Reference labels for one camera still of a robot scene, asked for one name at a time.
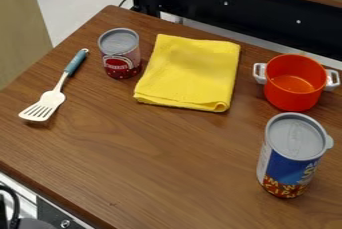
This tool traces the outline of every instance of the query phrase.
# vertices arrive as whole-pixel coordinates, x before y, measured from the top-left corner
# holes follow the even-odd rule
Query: slotted spatula
[[[29,121],[46,121],[54,111],[65,101],[65,95],[61,92],[65,79],[72,76],[79,65],[87,57],[89,50],[81,49],[71,62],[65,67],[62,77],[59,79],[56,87],[45,92],[40,100],[19,113],[19,117]]]

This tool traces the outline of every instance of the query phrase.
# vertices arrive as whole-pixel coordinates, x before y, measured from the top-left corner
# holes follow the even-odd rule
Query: metal lid
[[[138,34],[127,28],[109,30],[102,34],[98,40],[100,50],[107,55],[128,53],[138,44]]]
[[[319,157],[328,148],[326,139],[317,121],[299,113],[279,114],[266,127],[266,141],[279,154],[294,160]]]

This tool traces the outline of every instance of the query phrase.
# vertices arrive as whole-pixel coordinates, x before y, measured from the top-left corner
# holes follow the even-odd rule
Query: beige wall
[[[51,48],[36,0],[0,0],[0,89]]]

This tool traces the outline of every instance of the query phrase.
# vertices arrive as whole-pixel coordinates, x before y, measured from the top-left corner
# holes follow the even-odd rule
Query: yellow cloth
[[[139,102],[224,112],[230,106],[240,46],[158,35],[134,98]]]

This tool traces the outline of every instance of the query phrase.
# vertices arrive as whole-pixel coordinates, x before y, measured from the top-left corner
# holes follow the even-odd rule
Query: can
[[[116,28],[98,39],[102,62],[107,75],[127,79],[141,71],[139,35],[127,28]]]
[[[282,113],[266,125],[265,141],[257,166],[259,183],[281,198],[303,194],[333,139],[313,118]]]

